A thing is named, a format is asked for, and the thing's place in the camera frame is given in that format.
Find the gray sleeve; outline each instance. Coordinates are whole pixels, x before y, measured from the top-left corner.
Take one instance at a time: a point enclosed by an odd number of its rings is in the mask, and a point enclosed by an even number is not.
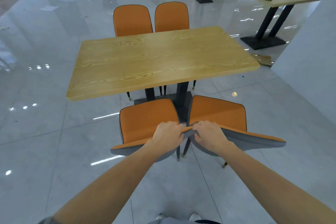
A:
[[[55,220],[52,216],[45,218],[44,220],[41,220],[38,224],[62,224]]]

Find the person's right arm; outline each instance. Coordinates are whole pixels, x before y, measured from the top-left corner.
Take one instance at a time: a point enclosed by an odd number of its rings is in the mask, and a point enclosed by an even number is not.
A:
[[[336,223],[333,210],[244,153],[216,123],[200,121],[193,129],[196,141],[225,159],[277,224]]]

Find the tiled floor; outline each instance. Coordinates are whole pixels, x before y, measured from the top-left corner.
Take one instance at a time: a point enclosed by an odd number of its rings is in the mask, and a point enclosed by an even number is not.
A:
[[[109,149],[120,143],[118,114],[107,115],[132,102],[126,94],[80,102],[65,98],[78,47],[82,40],[115,36],[112,14],[117,6],[145,5],[153,19],[156,6],[166,1],[187,4],[191,28],[219,25],[233,36],[253,34],[267,12],[255,0],[205,5],[195,0],[19,0],[0,17],[4,223],[37,223],[122,159],[91,166],[110,158]],[[58,8],[40,10],[47,5]],[[290,41],[317,5],[296,5],[280,37]],[[258,53],[276,60],[285,47]],[[167,87],[168,93],[174,91],[176,85]],[[336,209],[336,126],[268,67],[199,80],[192,93],[243,104],[250,132],[288,142],[284,148],[247,153]],[[131,97],[143,98],[145,92],[131,92]],[[223,162],[191,148],[181,162],[173,155],[155,163],[115,223],[147,223],[160,213],[187,219],[192,212],[225,224],[273,223],[233,170],[221,168]]]

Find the chair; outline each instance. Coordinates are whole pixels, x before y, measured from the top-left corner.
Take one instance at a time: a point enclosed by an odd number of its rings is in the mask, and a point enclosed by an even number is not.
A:
[[[203,96],[194,96],[190,103],[187,125],[192,126],[200,120],[216,122],[226,138],[243,151],[261,148],[278,148],[286,145],[286,141],[277,137],[247,132],[245,108],[241,104]],[[185,157],[190,142],[199,150],[217,156],[212,151],[202,147],[195,140],[195,135],[189,132],[182,158]]]
[[[143,5],[122,5],[113,12],[115,36],[153,33],[151,17]]]
[[[176,121],[179,117],[170,99],[159,99],[123,108],[119,114],[123,143],[111,148],[112,154],[128,156],[140,149],[154,135],[161,122]],[[161,156],[161,161],[174,153],[180,159],[180,146]]]
[[[155,10],[155,32],[189,29],[189,14],[186,4],[167,2],[157,6]]]

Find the shoe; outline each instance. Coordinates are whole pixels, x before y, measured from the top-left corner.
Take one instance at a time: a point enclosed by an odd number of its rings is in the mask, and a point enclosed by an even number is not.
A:
[[[193,213],[193,214],[191,214],[189,220],[190,221],[197,221],[197,220],[201,220],[201,217],[197,213]]]
[[[156,217],[156,220],[159,220],[159,219],[165,219],[166,216],[164,216],[163,214],[159,214],[157,217]]]

